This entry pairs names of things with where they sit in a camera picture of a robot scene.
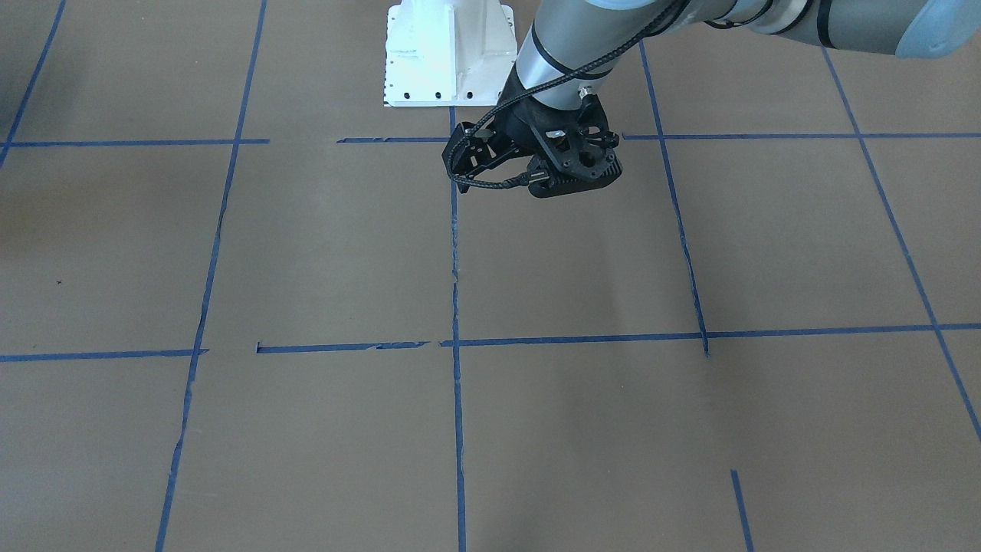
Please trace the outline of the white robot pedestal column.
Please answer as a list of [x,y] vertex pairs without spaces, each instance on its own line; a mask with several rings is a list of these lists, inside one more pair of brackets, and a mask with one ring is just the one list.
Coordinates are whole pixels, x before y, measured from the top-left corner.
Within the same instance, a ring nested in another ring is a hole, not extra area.
[[497,105],[517,52],[500,1],[402,1],[386,14],[383,104]]

